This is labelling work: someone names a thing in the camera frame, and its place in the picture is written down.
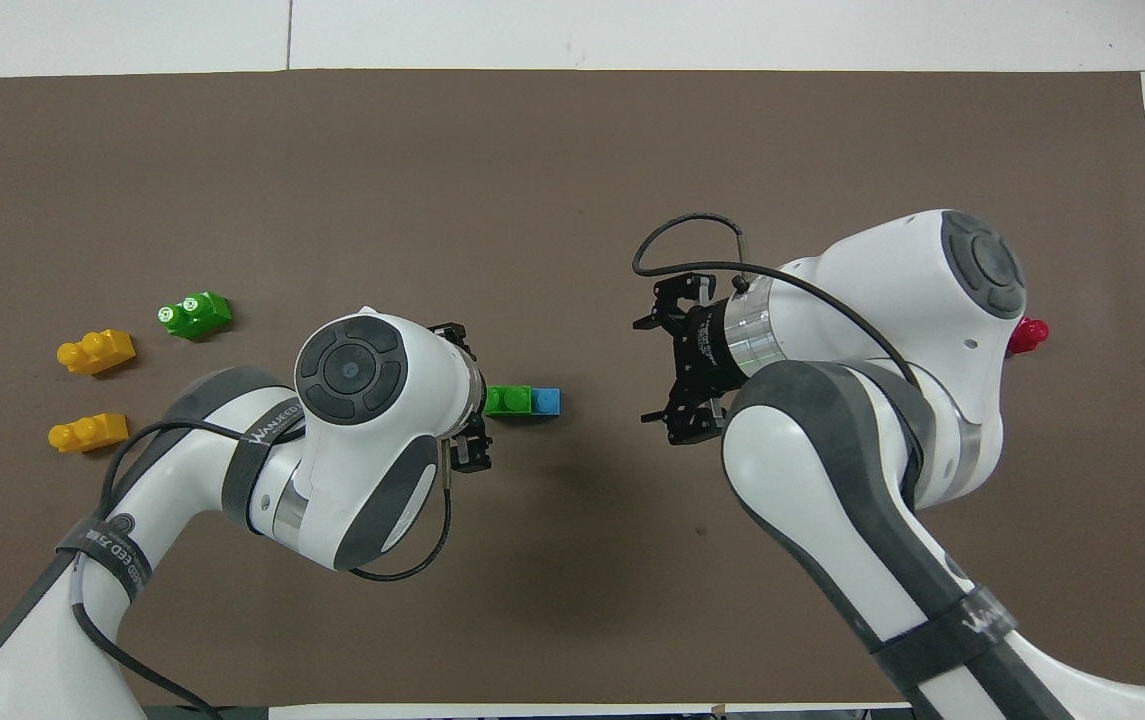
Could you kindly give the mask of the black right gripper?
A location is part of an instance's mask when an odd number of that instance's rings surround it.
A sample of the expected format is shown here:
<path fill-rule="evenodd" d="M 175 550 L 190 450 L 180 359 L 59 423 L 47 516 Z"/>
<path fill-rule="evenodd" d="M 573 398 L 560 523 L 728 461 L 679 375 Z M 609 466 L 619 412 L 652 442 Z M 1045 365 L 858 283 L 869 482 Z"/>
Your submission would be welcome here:
<path fill-rule="evenodd" d="M 635 331 L 663 329 L 672 338 L 674 383 L 663 409 L 640 416 L 664 424 L 669 445 L 697 445 L 722 436 L 728 411 L 722 397 L 747 382 L 729 350 L 727 299 L 712 300 L 713 274 L 684 272 L 656 283 L 656 301 Z"/>

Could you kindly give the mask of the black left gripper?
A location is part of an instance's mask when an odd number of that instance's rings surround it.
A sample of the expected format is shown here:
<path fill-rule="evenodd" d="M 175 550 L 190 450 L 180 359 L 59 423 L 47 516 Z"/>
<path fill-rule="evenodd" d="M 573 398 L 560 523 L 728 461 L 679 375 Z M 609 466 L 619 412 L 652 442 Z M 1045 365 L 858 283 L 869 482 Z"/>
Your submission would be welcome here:
<path fill-rule="evenodd" d="M 490 440 L 461 440 L 484 433 L 488 387 L 480 372 L 477 359 L 466 342 L 467 329 L 456 322 L 431 325 L 429 331 L 452 343 L 455 353 L 450 372 L 450 440 L 453 440 L 453 470 L 476 473 L 493 468 Z"/>

